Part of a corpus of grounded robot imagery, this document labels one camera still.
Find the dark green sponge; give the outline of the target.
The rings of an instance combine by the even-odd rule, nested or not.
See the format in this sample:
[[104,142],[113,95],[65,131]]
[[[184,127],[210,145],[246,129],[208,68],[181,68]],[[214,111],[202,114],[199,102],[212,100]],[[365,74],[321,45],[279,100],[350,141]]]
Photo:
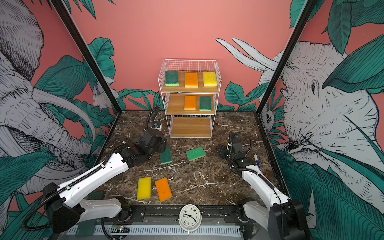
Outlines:
[[211,107],[211,101],[212,101],[212,98],[211,97],[200,97],[200,111],[201,112],[210,112],[212,110],[212,107]]
[[163,153],[160,154],[161,165],[170,164],[172,162],[171,149],[169,146],[166,146],[166,149]]
[[179,86],[179,74],[177,71],[166,71],[165,86],[166,87]]

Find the light green yellow sponge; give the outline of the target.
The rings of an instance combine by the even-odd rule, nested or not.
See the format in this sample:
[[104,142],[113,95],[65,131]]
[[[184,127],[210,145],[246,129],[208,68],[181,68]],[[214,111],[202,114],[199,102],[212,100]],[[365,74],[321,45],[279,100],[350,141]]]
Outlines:
[[188,158],[189,161],[194,161],[196,159],[199,159],[199,158],[202,158],[202,157],[206,156],[203,147],[199,147],[199,148],[196,148],[196,149],[189,150],[189,151],[186,152],[186,154],[187,154],[187,158]]

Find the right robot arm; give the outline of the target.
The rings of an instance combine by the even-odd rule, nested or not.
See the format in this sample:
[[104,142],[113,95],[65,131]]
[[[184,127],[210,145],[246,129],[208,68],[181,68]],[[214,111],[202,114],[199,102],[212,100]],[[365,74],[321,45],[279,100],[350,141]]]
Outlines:
[[218,145],[216,156],[227,161],[230,170],[247,182],[261,198],[264,206],[255,201],[240,204],[243,217],[264,228],[271,240],[311,240],[303,205],[292,200],[275,187],[260,170],[257,155],[247,157],[241,140],[230,132],[227,146]]

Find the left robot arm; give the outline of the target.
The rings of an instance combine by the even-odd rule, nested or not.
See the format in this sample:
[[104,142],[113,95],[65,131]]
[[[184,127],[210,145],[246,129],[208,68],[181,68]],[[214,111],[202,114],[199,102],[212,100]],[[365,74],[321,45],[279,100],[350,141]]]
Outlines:
[[22,230],[34,232],[50,228],[54,233],[62,233],[93,219],[128,221],[133,211],[123,197],[87,200],[86,196],[115,176],[150,160],[156,153],[165,152],[167,140],[155,127],[160,110],[161,107],[156,106],[150,111],[141,139],[114,147],[103,162],[72,180],[45,186],[43,200],[25,216]]

